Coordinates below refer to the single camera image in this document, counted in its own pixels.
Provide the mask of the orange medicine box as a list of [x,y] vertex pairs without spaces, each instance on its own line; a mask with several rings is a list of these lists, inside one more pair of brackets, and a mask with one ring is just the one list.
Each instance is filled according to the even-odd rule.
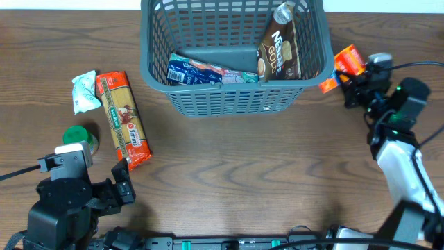
[[351,44],[344,50],[339,52],[334,57],[334,71],[330,77],[324,82],[320,83],[318,86],[323,94],[333,90],[340,85],[340,82],[348,81],[347,76],[337,76],[336,72],[346,72],[358,76],[364,73],[366,70],[366,64],[361,57],[358,49],[355,45]]

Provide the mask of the orange spaghetti packet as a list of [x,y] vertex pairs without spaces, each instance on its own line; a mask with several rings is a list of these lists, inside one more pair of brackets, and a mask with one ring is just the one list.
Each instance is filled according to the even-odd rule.
[[152,157],[133,93],[125,72],[96,77],[96,88],[108,118],[118,159],[133,170]]

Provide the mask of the green lid spice jar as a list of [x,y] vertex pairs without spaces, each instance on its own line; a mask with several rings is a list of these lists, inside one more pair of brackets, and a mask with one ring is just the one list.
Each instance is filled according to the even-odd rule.
[[96,136],[83,126],[72,126],[68,128],[62,136],[62,141],[64,144],[86,141],[92,155],[94,155],[99,148],[99,141]]

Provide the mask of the white green sachet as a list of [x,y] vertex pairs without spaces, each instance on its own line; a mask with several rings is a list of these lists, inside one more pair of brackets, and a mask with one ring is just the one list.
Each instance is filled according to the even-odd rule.
[[96,71],[81,74],[72,79],[74,114],[86,113],[101,107],[101,102],[95,95]]

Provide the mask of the brown Nescafe Gold pouch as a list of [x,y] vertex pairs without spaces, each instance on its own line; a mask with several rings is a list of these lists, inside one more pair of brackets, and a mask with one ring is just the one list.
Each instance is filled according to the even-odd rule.
[[301,77],[294,6],[286,1],[275,9],[259,43],[257,74],[261,81]]

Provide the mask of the blue Kleenex tissue pack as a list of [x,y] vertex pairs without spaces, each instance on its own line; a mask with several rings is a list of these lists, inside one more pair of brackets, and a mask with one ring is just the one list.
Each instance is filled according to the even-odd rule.
[[238,83],[257,83],[256,73],[240,72],[180,56],[170,55],[166,77],[175,85],[226,85]]

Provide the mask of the grey plastic basket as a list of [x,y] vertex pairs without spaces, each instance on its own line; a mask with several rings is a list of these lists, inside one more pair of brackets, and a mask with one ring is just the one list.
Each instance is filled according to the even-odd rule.
[[300,76],[257,83],[177,85],[167,77],[172,53],[242,72],[257,71],[257,49],[278,1],[143,1],[140,73],[186,116],[277,113],[304,89],[327,80],[334,54],[321,1],[292,3]]

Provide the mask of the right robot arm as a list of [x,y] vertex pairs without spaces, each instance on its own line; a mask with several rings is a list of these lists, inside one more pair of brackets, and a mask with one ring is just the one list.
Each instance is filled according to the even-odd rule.
[[367,143],[385,175],[395,208],[372,236],[369,249],[414,249],[423,239],[443,248],[443,200],[422,163],[422,144],[412,128],[427,105],[430,89],[416,78],[405,78],[392,94],[389,79],[345,73],[341,84],[345,107],[362,106],[369,129]]

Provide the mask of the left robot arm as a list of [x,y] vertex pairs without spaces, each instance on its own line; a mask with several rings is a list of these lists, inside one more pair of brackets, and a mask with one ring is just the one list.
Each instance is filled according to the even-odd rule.
[[90,181],[83,151],[51,154],[38,162],[51,177],[36,187],[39,201],[28,213],[25,249],[84,249],[99,217],[135,201],[125,158],[112,168],[115,182],[100,183]]

